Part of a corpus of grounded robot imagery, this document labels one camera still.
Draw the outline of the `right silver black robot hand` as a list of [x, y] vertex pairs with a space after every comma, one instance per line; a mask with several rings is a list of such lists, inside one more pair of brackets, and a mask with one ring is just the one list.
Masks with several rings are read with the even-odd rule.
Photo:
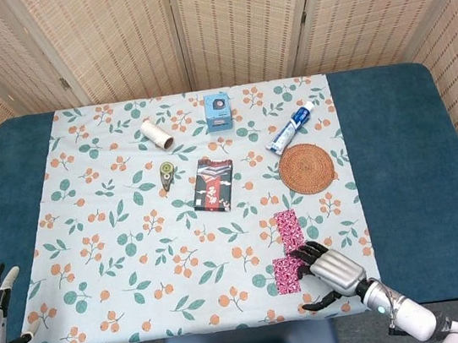
[[303, 310], [318, 312], [342, 297], [356, 297], [364, 300], [370, 283], [365, 269], [344, 254], [315, 241], [309, 241], [293, 249], [290, 257], [303, 261], [297, 267], [297, 278], [317, 277], [331, 290], [320, 301], [303, 304]]

